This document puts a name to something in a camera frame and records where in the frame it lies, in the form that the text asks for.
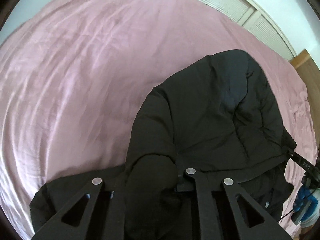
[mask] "black cable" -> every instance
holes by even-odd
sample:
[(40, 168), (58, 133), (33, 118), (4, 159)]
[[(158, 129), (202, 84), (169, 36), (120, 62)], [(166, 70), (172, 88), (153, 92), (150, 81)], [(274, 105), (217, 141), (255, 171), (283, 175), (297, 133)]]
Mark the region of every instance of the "black cable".
[[(307, 196), (306, 198), (310, 197), (316, 190), (317, 190), (317, 189), (315, 189), (312, 193), (310, 193), (310, 195)], [(287, 215), (289, 215), (292, 211), (293, 211), (293, 209), (292, 209), (289, 213), (285, 214), (282, 218), (280, 218), (280, 219), (278, 220), (278, 223), (279, 223), (283, 218), (285, 218)]]

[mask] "white wall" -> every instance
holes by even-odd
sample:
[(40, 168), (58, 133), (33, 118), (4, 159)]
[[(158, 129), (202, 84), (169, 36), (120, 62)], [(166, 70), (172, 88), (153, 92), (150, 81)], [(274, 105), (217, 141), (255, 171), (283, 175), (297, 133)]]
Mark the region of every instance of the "white wall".
[(299, 54), (306, 49), (320, 68), (320, 20), (306, 0), (253, 0), (276, 22)]
[(20, 0), (0, 31), (0, 44), (22, 23), (36, 15), (51, 0)]

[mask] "pink bedsheet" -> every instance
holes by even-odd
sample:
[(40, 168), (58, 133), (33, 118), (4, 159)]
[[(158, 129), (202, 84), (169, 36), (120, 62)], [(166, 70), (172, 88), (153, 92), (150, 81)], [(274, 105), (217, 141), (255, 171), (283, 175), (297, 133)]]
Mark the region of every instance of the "pink bedsheet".
[[(124, 163), (151, 89), (205, 55), (243, 49), (262, 66), (284, 125), (312, 163), (307, 90), (292, 66), (197, 0), (54, 0), (0, 48), (0, 205), (23, 239), (47, 181)], [(292, 162), (295, 191), (303, 170)], [(289, 217), (281, 225), (293, 235)]]

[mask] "blue glove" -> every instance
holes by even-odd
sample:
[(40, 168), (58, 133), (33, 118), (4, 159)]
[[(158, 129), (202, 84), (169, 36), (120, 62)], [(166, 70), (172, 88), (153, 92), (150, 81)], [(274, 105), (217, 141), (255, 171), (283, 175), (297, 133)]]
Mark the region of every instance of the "blue glove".
[(294, 212), (300, 210), (305, 199), (311, 200), (311, 205), (301, 219), (302, 228), (314, 225), (320, 216), (320, 190), (308, 189), (305, 185), (302, 185), (293, 204)]

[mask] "black jacket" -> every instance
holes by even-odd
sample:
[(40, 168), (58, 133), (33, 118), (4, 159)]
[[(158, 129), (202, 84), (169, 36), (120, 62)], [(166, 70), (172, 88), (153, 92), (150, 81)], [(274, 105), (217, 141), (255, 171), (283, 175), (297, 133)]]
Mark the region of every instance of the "black jacket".
[(37, 231), (94, 177), (126, 181), (126, 231), (132, 239), (170, 239), (182, 200), (173, 193), (179, 169), (208, 174), (254, 173), (241, 185), (278, 219), (292, 192), (281, 147), (296, 144), (283, 127), (275, 96), (250, 55), (206, 56), (153, 88), (132, 127), (126, 166), (45, 184), (30, 204)]

